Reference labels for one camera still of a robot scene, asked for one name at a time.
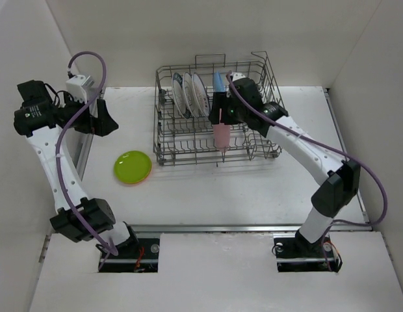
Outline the orange plate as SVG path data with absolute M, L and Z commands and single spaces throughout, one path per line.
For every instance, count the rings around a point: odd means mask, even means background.
M 151 170 L 127 172 L 122 171 L 116 174 L 118 181 L 127 186 L 135 186 L 143 183 L 151 175 Z

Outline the blue plate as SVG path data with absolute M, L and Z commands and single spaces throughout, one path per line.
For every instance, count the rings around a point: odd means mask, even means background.
M 214 92 L 226 92 L 221 74 L 218 71 L 213 73 L 213 89 Z

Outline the pink plate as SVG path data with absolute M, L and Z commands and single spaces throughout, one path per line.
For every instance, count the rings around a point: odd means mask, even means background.
M 230 125 L 220 123 L 222 109 L 219 109 L 218 122 L 213 124 L 214 143 L 218 151 L 225 154 L 230 143 Z

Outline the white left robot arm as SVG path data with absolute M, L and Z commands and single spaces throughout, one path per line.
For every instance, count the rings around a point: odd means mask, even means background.
M 52 228 L 73 242 L 96 239 L 102 252 L 130 258 L 139 249 L 132 229 L 117 225 L 106 200 L 87 194 L 66 143 L 69 129 L 100 137 L 118 129 L 93 84 L 89 75 L 74 75 L 62 97 L 43 81 L 19 84 L 23 102 L 14 113 L 14 128 L 36 152 L 50 184 L 56 210 Z

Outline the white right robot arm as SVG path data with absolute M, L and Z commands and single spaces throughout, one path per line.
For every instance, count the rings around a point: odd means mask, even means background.
M 311 197 L 312 210 L 294 239 L 296 251 L 309 256 L 317 250 L 339 211 L 357 194 L 361 167 L 356 161 L 346 161 L 327 147 L 312 143 L 285 108 L 275 101 L 263 101 L 252 79 L 232 73 L 229 83 L 225 87 L 221 76 L 214 75 L 210 122 L 246 124 L 284 149 L 319 185 Z

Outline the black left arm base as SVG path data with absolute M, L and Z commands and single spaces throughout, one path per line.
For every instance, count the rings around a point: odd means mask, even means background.
M 119 255 L 102 252 L 97 271 L 99 273 L 158 273 L 160 237 L 141 237 L 138 242 L 118 248 Z

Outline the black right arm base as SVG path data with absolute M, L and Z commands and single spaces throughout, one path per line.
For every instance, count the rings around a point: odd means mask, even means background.
M 307 244 L 294 236 L 274 236 L 272 253 L 276 256 L 278 272 L 338 273 L 343 260 L 329 236 L 324 242 Z

